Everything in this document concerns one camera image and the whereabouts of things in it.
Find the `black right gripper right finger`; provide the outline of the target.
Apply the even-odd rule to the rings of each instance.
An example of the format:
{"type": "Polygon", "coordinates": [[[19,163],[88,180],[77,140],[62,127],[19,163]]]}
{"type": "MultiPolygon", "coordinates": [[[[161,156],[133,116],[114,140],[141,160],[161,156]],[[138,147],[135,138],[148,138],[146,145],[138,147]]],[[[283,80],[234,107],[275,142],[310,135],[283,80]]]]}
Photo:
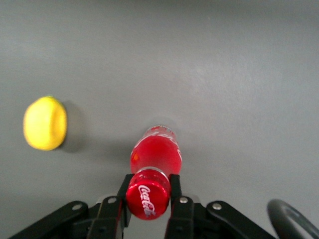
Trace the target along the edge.
{"type": "Polygon", "coordinates": [[[170,176],[171,198],[170,218],[165,231],[165,239],[192,239],[194,237],[194,202],[181,190],[180,176],[170,176]]]}

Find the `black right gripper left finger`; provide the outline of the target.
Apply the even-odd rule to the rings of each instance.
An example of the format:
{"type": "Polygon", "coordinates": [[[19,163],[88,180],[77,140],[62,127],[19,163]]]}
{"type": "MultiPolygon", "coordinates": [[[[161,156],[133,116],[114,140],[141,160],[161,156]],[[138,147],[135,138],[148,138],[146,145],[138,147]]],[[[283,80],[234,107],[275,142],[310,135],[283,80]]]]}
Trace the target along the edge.
{"type": "Polygon", "coordinates": [[[87,234],[88,239],[122,239],[128,227],[131,212],[127,206],[126,192],[133,174],[127,174],[115,196],[109,196],[100,203],[96,218],[87,234]]]}

